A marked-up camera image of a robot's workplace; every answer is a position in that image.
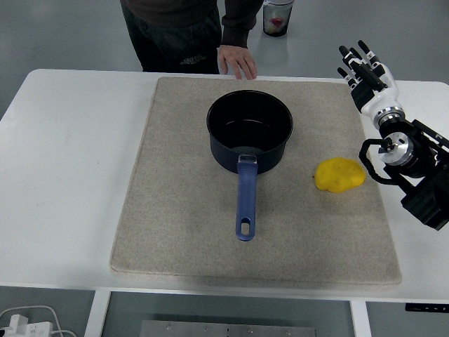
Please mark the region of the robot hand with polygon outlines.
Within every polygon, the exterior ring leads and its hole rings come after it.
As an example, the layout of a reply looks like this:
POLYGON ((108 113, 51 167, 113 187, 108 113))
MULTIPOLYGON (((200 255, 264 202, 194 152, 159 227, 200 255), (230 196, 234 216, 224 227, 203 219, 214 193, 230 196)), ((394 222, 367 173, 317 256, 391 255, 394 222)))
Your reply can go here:
POLYGON ((363 42, 355 48, 340 46, 339 52, 346 66, 337 69, 351 90, 357 110, 371 116, 387 107, 398 107, 398 88, 389 68, 363 42))

